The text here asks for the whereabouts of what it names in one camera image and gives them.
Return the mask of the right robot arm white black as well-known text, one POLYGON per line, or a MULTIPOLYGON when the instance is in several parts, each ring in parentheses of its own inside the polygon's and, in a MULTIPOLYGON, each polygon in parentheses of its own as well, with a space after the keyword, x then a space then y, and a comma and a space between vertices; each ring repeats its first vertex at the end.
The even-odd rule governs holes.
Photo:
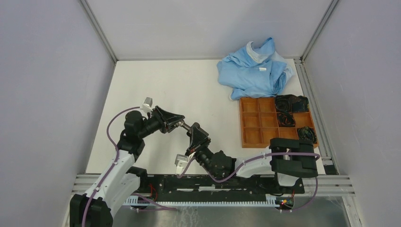
POLYGON ((181 160, 176 160, 176 174, 179 178, 196 161, 217 182, 223 183, 234 177, 250 178, 271 168, 275 174, 273 187, 279 193, 287 192, 300 178, 318 176, 316 161, 320 155, 315 153, 311 142, 273 138, 265 152, 249 158, 233 158, 223 151, 213 153, 209 149, 210 138, 197 123, 192 126, 184 122, 179 125, 186 129, 190 145, 181 160))

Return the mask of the dark metal faucet tee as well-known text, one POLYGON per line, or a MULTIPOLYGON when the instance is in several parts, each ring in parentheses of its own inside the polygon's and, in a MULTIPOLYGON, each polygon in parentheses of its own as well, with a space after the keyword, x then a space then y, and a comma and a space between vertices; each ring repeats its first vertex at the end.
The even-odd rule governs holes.
POLYGON ((192 130, 193 130, 193 128, 199 128, 199 123, 197 123, 197 122, 195 122, 195 123, 193 123, 191 126, 190 126, 190 129, 189 130, 187 130, 187 136, 191 136, 192 135, 192 130))

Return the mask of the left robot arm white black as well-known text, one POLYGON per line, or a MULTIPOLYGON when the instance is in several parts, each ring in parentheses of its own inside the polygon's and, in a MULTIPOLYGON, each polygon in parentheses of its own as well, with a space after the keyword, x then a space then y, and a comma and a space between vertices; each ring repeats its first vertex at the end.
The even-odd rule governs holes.
POLYGON ((159 106, 151 109, 148 117, 138 109, 131 107, 117 114, 125 114, 124 130, 118 142, 111 138, 110 132, 106 133, 115 149, 115 157, 95 183, 82 195, 74 194, 71 198, 71 227, 111 227, 126 199, 133 192, 144 192, 148 188, 147 177, 129 172, 144 149, 144 138, 156 131, 170 133, 185 119, 159 106))

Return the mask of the small grey faucet fitting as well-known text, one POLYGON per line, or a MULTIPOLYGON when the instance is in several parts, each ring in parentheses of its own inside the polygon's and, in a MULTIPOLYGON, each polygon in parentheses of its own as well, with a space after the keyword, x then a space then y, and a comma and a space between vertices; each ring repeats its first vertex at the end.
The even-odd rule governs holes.
POLYGON ((184 121, 179 122, 178 125, 179 125, 180 127, 185 128, 186 130, 189 130, 189 129, 190 129, 190 126, 187 125, 184 121))

